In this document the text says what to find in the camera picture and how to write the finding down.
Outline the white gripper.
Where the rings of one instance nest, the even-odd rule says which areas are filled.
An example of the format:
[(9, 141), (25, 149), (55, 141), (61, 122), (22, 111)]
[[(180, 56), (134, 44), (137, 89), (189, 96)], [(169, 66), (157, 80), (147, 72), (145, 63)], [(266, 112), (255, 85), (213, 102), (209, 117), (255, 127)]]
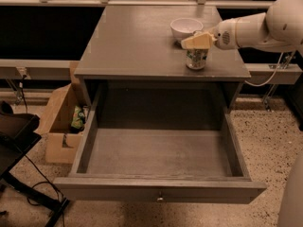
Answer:
[(238, 47), (236, 24), (236, 19), (221, 21), (214, 27), (214, 35), (209, 32), (195, 33), (182, 40), (181, 47), (183, 49), (209, 49), (215, 43), (222, 50), (236, 49)]

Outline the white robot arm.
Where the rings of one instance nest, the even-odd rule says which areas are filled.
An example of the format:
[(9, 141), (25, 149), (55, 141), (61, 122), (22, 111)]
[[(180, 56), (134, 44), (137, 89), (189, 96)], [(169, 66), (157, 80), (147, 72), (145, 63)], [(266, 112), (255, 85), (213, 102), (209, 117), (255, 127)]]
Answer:
[(276, 0), (266, 12), (228, 19), (181, 41), (183, 49), (255, 48), (303, 55), (303, 0)]

